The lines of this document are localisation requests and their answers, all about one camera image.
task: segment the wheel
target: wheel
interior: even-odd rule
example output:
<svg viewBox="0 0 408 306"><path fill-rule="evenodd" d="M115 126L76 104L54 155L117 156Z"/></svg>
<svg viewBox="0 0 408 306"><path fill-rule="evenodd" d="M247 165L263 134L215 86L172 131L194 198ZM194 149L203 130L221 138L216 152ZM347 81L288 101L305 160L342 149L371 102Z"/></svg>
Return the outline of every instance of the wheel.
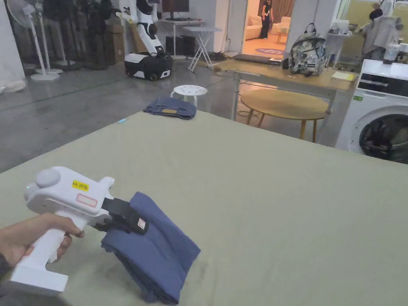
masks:
<svg viewBox="0 0 408 306"><path fill-rule="evenodd" d="M150 81L154 82L154 81L157 81L157 79L158 79L157 74L152 73L151 75L149 75Z"/></svg>

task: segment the backpack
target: backpack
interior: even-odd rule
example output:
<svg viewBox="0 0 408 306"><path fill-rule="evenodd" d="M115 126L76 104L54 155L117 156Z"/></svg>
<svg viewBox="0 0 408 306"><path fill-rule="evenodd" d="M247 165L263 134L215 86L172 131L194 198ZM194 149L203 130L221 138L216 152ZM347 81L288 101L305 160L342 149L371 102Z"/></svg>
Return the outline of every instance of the backpack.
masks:
<svg viewBox="0 0 408 306"><path fill-rule="evenodd" d="M304 34L294 43L289 55L289 70L292 74L301 73L308 77L323 72L326 63L326 39L316 32L315 24L310 23Z"/></svg>

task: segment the speaker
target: speaker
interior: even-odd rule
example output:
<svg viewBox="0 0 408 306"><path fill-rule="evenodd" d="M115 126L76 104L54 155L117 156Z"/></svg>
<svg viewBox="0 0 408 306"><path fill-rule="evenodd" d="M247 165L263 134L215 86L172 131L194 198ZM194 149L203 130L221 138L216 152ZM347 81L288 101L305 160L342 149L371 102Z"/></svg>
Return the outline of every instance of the speaker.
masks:
<svg viewBox="0 0 408 306"><path fill-rule="evenodd" d="M183 55L193 58L195 55L195 37L194 36L182 36L183 37Z"/></svg>
<svg viewBox="0 0 408 306"><path fill-rule="evenodd" d="M174 40L172 36L166 36L166 51L174 55ZM177 36L176 37L176 55L194 57L195 55L195 37Z"/></svg>
<svg viewBox="0 0 408 306"><path fill-rule="evenodd" d="M183 54L183 38L181 36L176 36L176 54L174 54L173 36L166 36L166 51L170 55L184 55Z"/></svg>

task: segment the beige couch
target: beige couch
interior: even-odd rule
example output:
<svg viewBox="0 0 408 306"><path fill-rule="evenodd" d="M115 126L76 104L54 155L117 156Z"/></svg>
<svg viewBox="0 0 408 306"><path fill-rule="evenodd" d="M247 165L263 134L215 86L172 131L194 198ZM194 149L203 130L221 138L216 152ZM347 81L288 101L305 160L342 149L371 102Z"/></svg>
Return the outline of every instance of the beige couch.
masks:
<svg viewBox="0 0 408 306"><path fill-rule="evenodd" d="M259 38L262 30L262 18L259 16L248 16L245 40Z"/></svg>

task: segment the table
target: table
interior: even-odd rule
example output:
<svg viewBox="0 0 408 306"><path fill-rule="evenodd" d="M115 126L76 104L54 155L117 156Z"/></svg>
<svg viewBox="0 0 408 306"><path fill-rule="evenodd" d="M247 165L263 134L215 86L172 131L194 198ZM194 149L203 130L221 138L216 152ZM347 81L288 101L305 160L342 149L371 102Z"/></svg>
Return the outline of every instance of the table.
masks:
<svg viewBox="0 0 408 306"><path fill-rule="evenodd" d="M312 120L313 142L316 142L317 121L324 118L327 109L327 104L319 98L276 89L260 89L244 93L241 95L241 101L250 109L247 125L251 122L254 110L262 114L258 127L261 126L265 115L301 120L300 139L304 139L306 122Z"/></svg>
<svg viewBox="0 0 408 306"><path fill-rule="evenodd" d="M334 69L324 69L319 76L306 78L304 75L292 75L282 67L227 60L214 66L214 71L232 71L235 81L231 120L235 120L239 100L239 85L241 80L277 86L281 90L314 95L329 99L327 116L324 118L322 129L327 125L334 103L349 103L354 93L356 82L333 80Z"/></svg>
<svg viewBox="0 0 408 306"><path fill-rule="evenodd" d="M210 56L208 55L207 49L205 46L207 45L211 34L214 32L221 32L222 30L219 28L212 28L212 27L184 27L186 30L196 33L196 39L199 44L199 48L191 61L190 66L188 67L188 70L194 72L195 66L198 63L198 60L200 59L201 55L204 55L204 59L207 62L207 67L212 69L213 68L213 63L211 62Z"/></svg>
<svg viewBox="0 0 408 306"><path fill-rule="evenodd" d="M173 48L174 48L174 57L176 57L176 26L185 26L185 25L203 25L205 22L202 20L187 20L187 21L176 21L176 20L167 20L160 19L162 23L169 23L173 25Z"/></svg>
<svg viewBox="0 0 408 306"><path fill-rule="evenodd" d="M364 157L198 112L138 113L0 174L0 227L33 216L23 190L67 166L136 191L201 248L180 306L401 306L408 300L406 165ZM53 271L60 299L22 305L146 305L103 233L87 227Z"/></svg>
<svg viewBox="0 0 408 306"><path fill-rule="evenodd" d="M353 36L353 33L349 32L348 34L334 34L328 33L328 41L327 45L330 47L328 54L328 58L326 60L326 65L329 64L331 60L332 54L335 55L335 61L333 64L333 68L336 68L340 60L341 51L343 50L344 41L346 38Z"/></svg>

